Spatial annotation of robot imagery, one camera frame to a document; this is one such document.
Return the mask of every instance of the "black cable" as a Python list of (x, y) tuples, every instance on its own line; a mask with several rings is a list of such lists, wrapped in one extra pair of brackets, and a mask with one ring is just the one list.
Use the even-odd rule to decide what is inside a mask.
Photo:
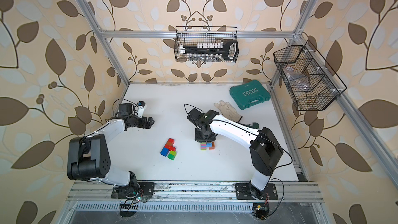
[(275, 171), (277, 168), (280, 168), (280, 167), (283, 167), (283, 166), (287, 166), (287, 165), (290, 165), (291, 163), (293, 163), (293, 158), (292, 158), (292, 156), (289, 154), (289, 152), (287, 152), (287, 151), (286, 151), (285, 149), (283, 149), (280, 145), (278, 145), (278, 144), (272, 142), (271, 140), (266, 139), (266, 138), (261, 137), (261, 136), (258, 136), (258, 135), (256, 135), (256, 134), (253, 134), (253, 133), (251, 133), (251, 132), (249, 132), (249, 131), (247, 131), (247, 130), (241, 128), (241, 127), (237, 127), (236, 125), (234, 125), (234, 124), (232, 124), (232, 123), (230, 123), (230, 122), (226, 122), (226, 121), (222, 121), (222, 120), (218, 120), (218, 119), (212, 119), (211, 121), (220, 121), (220, 122), (224, 122), (224, 123), (230, 124), (230, 125), (232, 125), (232, 126), (234, 126), (234, 127), (236, 127), (236, 128), (239, 128), (239, 129), (245, 131), (245, 132), (248, 132), (248, 133), (250, 133), (250, 134), (252, 134), (252, 135), (254, 135), (254, 136), (257, 136), (257, 137), (262, 138), (262, 139), (264, 139), (264, 140), (266, 140), (266, 141), (269, 141), (269, 142), (275, 144), (277, 147), (281, 148), (283, 151), (285, 151), (285, 152), (287, 153), (287, 155), (289, 155), (289, 157), (290, 157), (290, 159), (291, 159), (291, 162), (290, 162), (290, 163), (287, 163), (287, 164), (284, 164), (284, 165), (280, 165), (280, 166), (275, 167), (274, 171)]
[(114, 110), (113, 110), (113, 107), (115, 106), (115, 103), (116, 103), (118, 100), (120, 100), (120, 99), (132, 103), (133, 106), (134, 106), (134, 108), (133, 108), (134, 114), (137, 113), (137, 111), (138, 111), (138, 106), (137, 106), (134, 102), (131, 102), (131, 101), (127, 100), (127, 99), (119, 98), (119, 99), (115, 100), (115, 102), (113, 102), (113, 104), (112, 104), (112, 114), (113, 114), (114, 117), (115, 117), (115, 112), (114, 112)]
[(274, 179), (279, 180), (279, 181), (282, 183), (283, 193), (282, 193), (281, 201), (278, 203), (278, 205), (276, 206), (275, 210), (274, 210), (271, 214), (269, 214), (267, 217), (270, 217), (271, 215), (273, 215), (273, 214), (275, 213), (275, 211), (278, 209), (279, 205), (281, 205), (281, 202), (282, 202), (282, 200), (283, 200), (283, 197), (285, 196), (285, 185), (283, 184), (283, 182), (281, 181), (281, 179), (278, 179), (278, 178), (272, 178), (270, 181), (272, 181), (272, 180), (274, 180)]
[(185, 112), (186, 112), (187, 114), (189, 114), (189, 113), (188, 113), (188, 111), (187, 111), (187, 107), (186, 107), (186, 106), (190, 106), (190, 107), (196, 108), (196, 109), (200, 110), (202, 113), (205, 113), (205, 112), (203, 112), (202, 109), (200, 109), (200, 108), (198, 108), (198, 107), (194, 107), (193, 105), (190, 105), (190, 104), (184, 104)]

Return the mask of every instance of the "work glove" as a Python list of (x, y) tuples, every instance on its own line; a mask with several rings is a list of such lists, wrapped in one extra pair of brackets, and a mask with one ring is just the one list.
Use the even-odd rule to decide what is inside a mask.
[(233, 106), (231, 106), (229, 102), (226, 103), (224, 101), (220, 101), (220, 104), (214, 103), (214, 106), (218, 108), (221, 114), (229, 120), (238, 123), (242, 118), (242, 116), (236, 112), (236, 109)]

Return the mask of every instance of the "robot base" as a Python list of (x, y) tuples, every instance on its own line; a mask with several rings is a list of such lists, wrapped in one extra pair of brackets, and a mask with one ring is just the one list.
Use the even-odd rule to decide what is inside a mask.
[(265, 200), (268, 194), (269, 200), (278, 200), (278, 193), (276, 191), (275, 184), (268, 183), (263, 191), (259, 191), (255, 187), (251, 186), (250, 183), (236, 183), (236, 198), (238, 200)]

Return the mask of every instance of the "black wire basket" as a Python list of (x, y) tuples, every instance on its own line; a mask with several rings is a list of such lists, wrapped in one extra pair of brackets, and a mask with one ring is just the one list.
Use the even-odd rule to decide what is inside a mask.
[(237, 27), (226, 26), (176, 26), (176, 61), (236, 62), (237, 31)]
[[(319, 65), (311, 52), (313, 45), (291, 45), (274, 52), (275, 65), (278, 68), (293, 104), (299, 111), (325, 110), (347, 86), (333, 71), (326, 59), (325, 65)], [(326, 75), (328, 69), (336, 75), (341, 85), (335, 85)]]

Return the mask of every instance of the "green tool case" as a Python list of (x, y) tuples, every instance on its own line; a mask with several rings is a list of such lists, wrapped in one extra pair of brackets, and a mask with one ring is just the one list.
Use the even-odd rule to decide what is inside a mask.
[(271, 98), (269, 92), (258, 80), (231, 87), (229, 94), (241, 110), (268, 101)]

